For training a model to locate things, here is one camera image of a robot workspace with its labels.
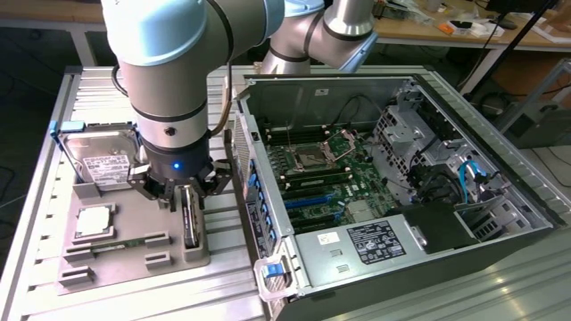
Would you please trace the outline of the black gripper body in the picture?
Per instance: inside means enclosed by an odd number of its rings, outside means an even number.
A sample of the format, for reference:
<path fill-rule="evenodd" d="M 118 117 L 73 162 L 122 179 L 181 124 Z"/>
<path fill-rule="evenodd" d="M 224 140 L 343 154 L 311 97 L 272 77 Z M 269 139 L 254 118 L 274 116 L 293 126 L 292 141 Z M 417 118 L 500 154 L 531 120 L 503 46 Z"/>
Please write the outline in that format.
<path fill-rule="evenodd" d="M 141 139 L 149 174 L 156 179 L 173 179 L 176 185 L 189 185 L 189 178 L 212 162 L 208 137 L 178 148 L 162 148 Z"/>

